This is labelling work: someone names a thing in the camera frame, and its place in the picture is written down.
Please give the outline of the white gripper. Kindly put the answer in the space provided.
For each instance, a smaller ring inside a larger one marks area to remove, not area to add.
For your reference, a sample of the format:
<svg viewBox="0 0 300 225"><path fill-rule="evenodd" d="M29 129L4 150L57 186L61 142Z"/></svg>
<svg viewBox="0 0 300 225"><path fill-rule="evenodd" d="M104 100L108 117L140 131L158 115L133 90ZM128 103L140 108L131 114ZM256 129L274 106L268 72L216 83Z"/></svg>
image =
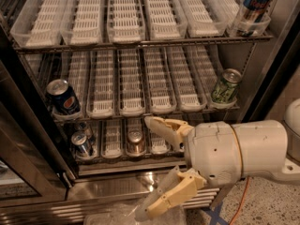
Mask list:
<svg viewBox="0 0 300 225"><path fill-rule="evenodd" d="M157 116L146 116L144 122L174 151L180 151L184 144L187 165L193 169L187 172L181 172L178 166L171 169L136 208L135 219L138 222L157 218L187 202L207 182L212 188L221 188L233 185L241 178L243 162L240 146L229 124L202 123L193 127L184 120Z"/></svg>

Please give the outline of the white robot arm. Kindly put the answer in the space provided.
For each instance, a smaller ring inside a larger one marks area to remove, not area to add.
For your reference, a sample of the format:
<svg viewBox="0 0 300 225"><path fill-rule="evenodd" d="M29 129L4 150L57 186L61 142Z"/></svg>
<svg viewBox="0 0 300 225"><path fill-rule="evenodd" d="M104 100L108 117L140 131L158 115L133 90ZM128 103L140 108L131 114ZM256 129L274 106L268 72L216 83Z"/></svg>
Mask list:
<svg viewBox="0 0 300 225"><path fill-rule="evenodd" d="M287 158L287 128L275 120L195 127L177 119L144 118L146 126L173 148L183 148L187 170L169 171L135 210L139 222L153 219L197 196L203 188L225 188L248 176L295 184L299 166Z"/></svg>

